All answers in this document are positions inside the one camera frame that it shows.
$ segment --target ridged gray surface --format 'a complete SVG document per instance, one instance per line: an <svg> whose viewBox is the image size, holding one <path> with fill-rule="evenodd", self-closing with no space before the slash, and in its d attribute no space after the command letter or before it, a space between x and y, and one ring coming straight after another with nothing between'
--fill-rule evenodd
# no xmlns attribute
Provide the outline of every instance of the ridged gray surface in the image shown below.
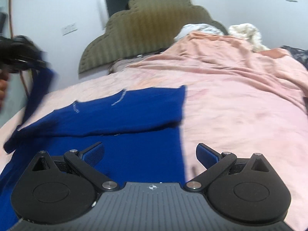
<svg viewBox="0 0 308 231"><path fill-rule="evenodd" d="M104 193L95 207L76 220L57 225L21 220L11 230L291 231L282 222L266 227L232 223L214 212L202 194L186 192L177 183L127 183L120 191Z"/></svg>

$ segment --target blue gripper pad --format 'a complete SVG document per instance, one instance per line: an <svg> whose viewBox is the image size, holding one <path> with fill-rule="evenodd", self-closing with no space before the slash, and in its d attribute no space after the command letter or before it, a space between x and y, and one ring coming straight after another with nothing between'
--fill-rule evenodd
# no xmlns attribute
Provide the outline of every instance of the blue gripper pad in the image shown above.
<svg viewBox="0 0 308 231"><path fill-rule="evenodd" d="M211 166L218 163L221 159L221 154L204 145L203 143L198 144L196 155L198 161L200 161L206 169L209 169Z"/></svg>
<svg viewBox="0 0 308 231"><path fill-rule="evenodd" d="M88 163L90 166L96 166L104 157L105 148L101 142L97 142L94 145L79 152L81 160Z"/></svg>

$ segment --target metal screw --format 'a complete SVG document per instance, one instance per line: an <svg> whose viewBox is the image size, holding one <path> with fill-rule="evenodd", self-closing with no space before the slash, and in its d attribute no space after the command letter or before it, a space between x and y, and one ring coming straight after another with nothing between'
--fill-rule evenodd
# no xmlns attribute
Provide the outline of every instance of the metal screw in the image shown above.
<svg viewBox="0 0 308 231"><path fill-rule="evenodd" d="M102 187L104 189L114 189L118 186L118 184L114 181L105 181L103 184L102 184Z"/></svg>
<svg viewBox="0 0 308 231"><path fill-rule="evenodd" d="M186 186L190 189L198 189L201 188L201 183L197 182L197 181L189 181L188 183L186 183Z"/></svg>

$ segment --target pink blanket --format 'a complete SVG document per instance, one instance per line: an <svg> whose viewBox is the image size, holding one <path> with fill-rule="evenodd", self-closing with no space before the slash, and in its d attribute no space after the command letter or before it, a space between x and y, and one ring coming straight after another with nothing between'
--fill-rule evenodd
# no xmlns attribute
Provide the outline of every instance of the pink blanket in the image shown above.
<svg viewBox="0 0 308 231"><path fill-rule="evenodd" d="M49 94L29 124L75 100L112 95L122 88L187 86L181 127L187 180L204 171L195 149L203 142L218 152L247 158L265 155L292 195L286 222L308 227L308 119L302 96L308 72L286 50L259 53L234 37L191 32L163 54L125 70ZM0 145L20 113L0 129ZM0 171L10 156L0 153Z"/></svg>

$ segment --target tufted headboard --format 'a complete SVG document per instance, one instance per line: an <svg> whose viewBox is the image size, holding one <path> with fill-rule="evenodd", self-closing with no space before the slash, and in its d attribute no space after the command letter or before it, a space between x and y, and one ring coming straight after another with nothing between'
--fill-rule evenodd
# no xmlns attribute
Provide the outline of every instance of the tufted headboard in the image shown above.
<svg viewBox="0 0 308 231"><path fill-rule="evenodd" d="M168 48L181 28L189 23L206 23L227 35L206 9L190 0L129 0L129 10L113 14L106 32L92 41L82 54L79 73L139 54Z"/></svg>

